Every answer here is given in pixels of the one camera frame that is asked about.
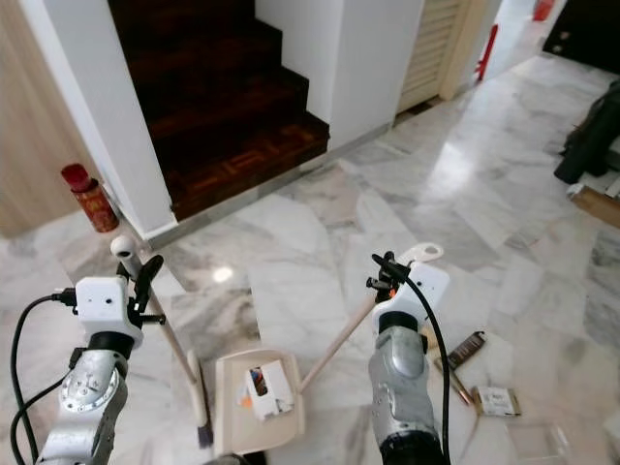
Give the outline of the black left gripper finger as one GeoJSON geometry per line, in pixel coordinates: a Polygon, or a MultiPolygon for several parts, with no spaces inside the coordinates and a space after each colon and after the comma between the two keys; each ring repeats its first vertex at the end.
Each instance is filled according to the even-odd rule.
{"type": "Polygon", "coordinates": [[[146,306],[149,305],[152,297],[152,280],[158,276],[161,267],[163,267],[164,258],[160,254],[155,254],[149,261],[143,263],[136,274],[134,274],[134,283],[136,283],[136,313],[145,313],[146,306]]]}

